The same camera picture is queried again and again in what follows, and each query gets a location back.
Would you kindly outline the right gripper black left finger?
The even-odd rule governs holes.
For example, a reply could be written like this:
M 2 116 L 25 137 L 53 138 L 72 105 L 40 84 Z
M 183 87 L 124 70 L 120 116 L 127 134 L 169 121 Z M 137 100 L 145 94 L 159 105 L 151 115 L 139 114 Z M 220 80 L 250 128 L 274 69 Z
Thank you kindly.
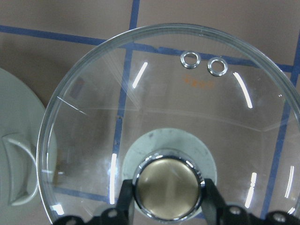
M 131 225 L 134 217 L 134 187 L 132 180 L 124 180 L 118 201 L 114 207 L 104 210 L 87 222 L 77 216 L 57 219 L 55 225 Z

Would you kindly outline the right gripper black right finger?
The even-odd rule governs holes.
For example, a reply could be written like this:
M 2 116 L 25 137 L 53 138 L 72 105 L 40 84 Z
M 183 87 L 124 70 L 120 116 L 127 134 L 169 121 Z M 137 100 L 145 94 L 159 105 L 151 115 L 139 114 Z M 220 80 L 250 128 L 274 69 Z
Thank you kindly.
M 300 219 L 284 211 L 272 211 L 258 218 L 244 208 L 227 204 L 211 179 L 204 180 L 202 213 L 209 225 L 298 225 Z

